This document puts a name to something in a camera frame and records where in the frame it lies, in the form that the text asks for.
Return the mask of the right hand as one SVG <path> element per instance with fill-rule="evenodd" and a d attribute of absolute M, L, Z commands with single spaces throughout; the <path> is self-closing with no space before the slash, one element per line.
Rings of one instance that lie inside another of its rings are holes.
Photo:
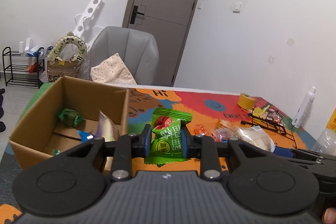
<path fill-rule="evenodd" d="M 336 224 L 336 208 L 328 208 L 323 214 L 322 221 L 324 224 Z"/>

